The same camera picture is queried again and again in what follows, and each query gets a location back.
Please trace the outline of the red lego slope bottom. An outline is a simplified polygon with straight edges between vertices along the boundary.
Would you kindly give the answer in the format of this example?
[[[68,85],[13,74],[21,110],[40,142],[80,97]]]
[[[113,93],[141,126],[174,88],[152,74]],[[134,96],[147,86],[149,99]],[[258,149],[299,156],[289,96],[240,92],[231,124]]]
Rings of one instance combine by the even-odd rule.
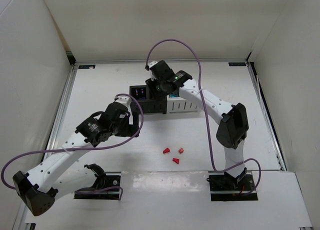
[[[179,158],[173,158],[172,161],[175,162],[176,164],[180,163],[180,159]]]

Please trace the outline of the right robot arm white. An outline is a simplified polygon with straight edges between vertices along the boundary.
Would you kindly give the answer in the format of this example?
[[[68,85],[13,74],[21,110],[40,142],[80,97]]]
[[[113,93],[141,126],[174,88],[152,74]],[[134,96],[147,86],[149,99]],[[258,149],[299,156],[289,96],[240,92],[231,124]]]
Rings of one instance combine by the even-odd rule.
[[[154,98],[160,99],[178,92],[179,97],[203,110],[218,125],[217,141],[224,148],[225,169],[222,171],[235,185],[246,175],[244,143],[249,130],[246,107],[226,102],[199,88],[197,81],[183,70],[174,72],[164,61],[145,66],[150,78],[145,81]]]

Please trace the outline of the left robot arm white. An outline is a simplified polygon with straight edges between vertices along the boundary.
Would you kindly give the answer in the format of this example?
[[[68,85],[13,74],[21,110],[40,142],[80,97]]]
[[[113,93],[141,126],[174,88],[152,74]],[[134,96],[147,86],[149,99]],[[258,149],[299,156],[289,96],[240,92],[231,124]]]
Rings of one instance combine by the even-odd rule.
[[[127,96],[119,96],[105,111],[93,113],[78,125],[60,151],[27,172],[18,171],[13,176],[18,196],[35,217],[44,214],[67,194],[94,195],[116,188],[108,186],[108,176],[95,163],[76,170],[70,167],[110,137],[138,135],[138,117],[134,117],[133,124],[129,123],[131,101]]]

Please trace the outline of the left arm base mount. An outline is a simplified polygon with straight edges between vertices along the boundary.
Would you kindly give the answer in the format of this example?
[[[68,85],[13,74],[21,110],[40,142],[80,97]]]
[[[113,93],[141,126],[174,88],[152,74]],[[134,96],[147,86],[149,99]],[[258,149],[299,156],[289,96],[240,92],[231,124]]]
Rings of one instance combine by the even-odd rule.
[[[73,195],[74,199],[117,201],[122,199],[121,173],[105,172],[97,164],[86,164],[84,167],[94,173],[96,180],[92,186],[77,190]]]

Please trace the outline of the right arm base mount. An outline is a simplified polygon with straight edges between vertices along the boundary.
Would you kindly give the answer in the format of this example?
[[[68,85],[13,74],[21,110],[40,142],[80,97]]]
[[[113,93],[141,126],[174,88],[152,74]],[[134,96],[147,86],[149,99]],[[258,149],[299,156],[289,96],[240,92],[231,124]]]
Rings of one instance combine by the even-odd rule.
[[[251,172],[247,173],[239,183],[234,183],[231,178],[223,173],[208,172],[206,181],[209,183],[210,200],[212,202],[241,202],[257,201],[258,194],[255,181]]]

